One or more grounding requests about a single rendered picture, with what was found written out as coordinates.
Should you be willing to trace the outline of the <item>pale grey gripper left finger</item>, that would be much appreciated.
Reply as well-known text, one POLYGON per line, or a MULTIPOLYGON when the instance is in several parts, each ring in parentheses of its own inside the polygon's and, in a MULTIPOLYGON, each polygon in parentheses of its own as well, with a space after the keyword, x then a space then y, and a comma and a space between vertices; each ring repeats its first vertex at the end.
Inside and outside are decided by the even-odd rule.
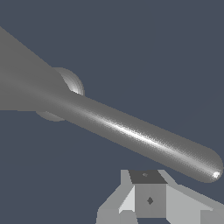
POLYGON ((137 224, 135 186, 128 170, 121 170, 121 184, 99 207, 95 224, 137 224))

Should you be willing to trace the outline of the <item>round grey faucet base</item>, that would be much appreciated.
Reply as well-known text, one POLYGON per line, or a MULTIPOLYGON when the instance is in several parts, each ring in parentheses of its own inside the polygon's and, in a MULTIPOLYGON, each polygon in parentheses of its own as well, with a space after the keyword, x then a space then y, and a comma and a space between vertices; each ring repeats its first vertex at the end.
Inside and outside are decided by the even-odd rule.
MULTIPOLYGON (((80 78, 72 71, 65 69, 64 67, 55 67, 55 70, 62 76, 64 82, 70 91, 75 92, 78 95, 84 95, 85 89, 80 78)), ((38 112, 38 115, 51 122, 62 122, 63 118, 60 118, 48 111, 38 112)))

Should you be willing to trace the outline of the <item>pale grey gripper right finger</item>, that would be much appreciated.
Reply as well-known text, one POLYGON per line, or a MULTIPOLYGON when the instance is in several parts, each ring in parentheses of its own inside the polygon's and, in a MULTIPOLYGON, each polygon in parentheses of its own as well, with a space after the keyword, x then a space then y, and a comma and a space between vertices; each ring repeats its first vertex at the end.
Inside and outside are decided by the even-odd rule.
POLYGON ((158 171, 166 185, 166 219, 171 224, 224 224, 224 205, 179 185, 165 171, 158 171))

